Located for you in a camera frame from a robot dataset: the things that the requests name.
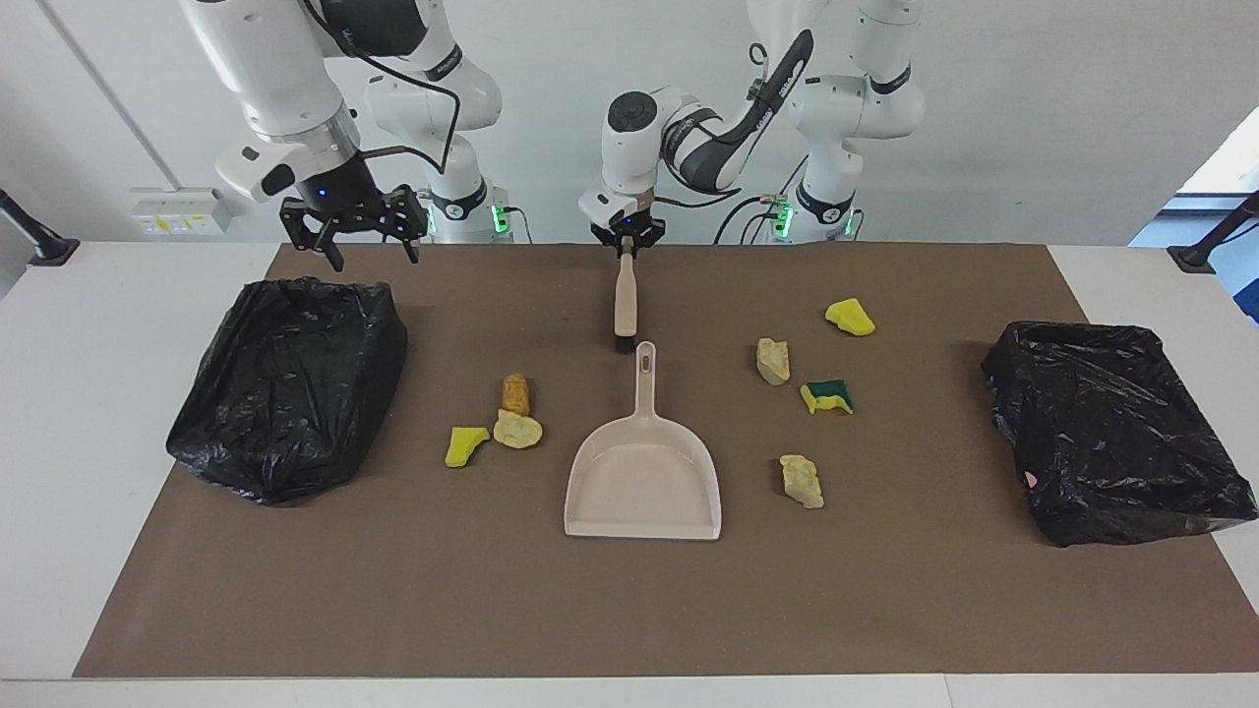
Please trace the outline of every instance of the brown paper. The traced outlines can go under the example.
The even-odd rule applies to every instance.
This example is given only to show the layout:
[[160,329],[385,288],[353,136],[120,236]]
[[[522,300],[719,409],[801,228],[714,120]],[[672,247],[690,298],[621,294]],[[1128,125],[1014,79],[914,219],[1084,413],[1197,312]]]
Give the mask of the brown paper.
[[[1210,537],[1059,549],[1032,524],[978,365],[1011,320],[1083,321],[1044,247],[643,252],[658,409],[713,454],[716,543],[563,533],[578,446],[632,409],[609,249],[345,253],[342,277],[290,248],[269,275],[393,285],[409,359],[358,477],[266,509],[175,469],[76,675],[1259,670]],[[852,296],[869,338],[822,317]],[[788,385],[757,374],[762,336],[789,343]],[[446,469],[449,428],[492,423],[512,372],[543,443]],[[799,384],[831,378],[856,416],[808,416]],[[782,493],[784,454],[817,464],[825,509]]]

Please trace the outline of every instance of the white table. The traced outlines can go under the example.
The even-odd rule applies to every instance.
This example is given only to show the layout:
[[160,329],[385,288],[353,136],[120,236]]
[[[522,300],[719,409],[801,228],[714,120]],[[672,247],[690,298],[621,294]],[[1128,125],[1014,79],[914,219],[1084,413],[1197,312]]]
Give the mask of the white table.
[[[170,470],[165,435],[276,244],[84,243],[0,301],[0,705],[1256,705],[1246,675],[69,680]],[[1162,251],[1051,248],[1088,317],[1157,331],[1259,477],[1259,330]],[[1216,534],[1259,607],[1259,524]]]

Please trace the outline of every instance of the garbage bag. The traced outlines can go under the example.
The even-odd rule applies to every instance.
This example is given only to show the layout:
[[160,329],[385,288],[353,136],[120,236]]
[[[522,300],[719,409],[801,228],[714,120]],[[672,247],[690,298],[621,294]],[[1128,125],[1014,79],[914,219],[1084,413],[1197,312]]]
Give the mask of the garbage bag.
[[388,285],[247,285],[201,359],[166,451],[258,504],[349,481],[407,358]]
[[1148,329],[1013,323],[982,368],[1031,515],[1058,545],[1146,543],[1259,517]]

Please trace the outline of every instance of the wall outlet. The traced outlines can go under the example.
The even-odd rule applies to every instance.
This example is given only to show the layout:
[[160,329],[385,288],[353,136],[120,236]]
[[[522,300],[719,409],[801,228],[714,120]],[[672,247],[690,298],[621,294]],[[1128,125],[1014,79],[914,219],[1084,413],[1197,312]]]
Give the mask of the wall outlet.
[[157,218],[165,222],[166,232],[171,236],[193,236],[196,232],[184,217],[191,207],[191,202],[164,202]]
[[159,200],[146,199],[137,202],[131,209],[131,220],[140,227],[140,233],[146,236],[165,236],[170,233],[170,228],[161,219],[161,210],[162,203]]
[[190,202],[184,218],[198,236],[223,236],[232,226],[232,212],[218,199]]
[[224,236],[232,212],[213,189],[132,189],[131,218],[146,236]]

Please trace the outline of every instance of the yellow sponge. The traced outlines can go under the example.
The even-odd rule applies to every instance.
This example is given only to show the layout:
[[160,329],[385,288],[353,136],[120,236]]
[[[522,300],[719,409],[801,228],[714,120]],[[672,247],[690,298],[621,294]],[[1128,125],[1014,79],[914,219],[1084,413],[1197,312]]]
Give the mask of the yellow sponge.
[[856,335],[866,336],[874,333],[874,321],[865,314],[861,302],[856,297],[836,302],[826,309],[826,321],[833,323],[841,330]]
[[451,446],[446,448],[446,466],[457,469],[468,464],[477,446],[490,440],[486,428],[451,428]]

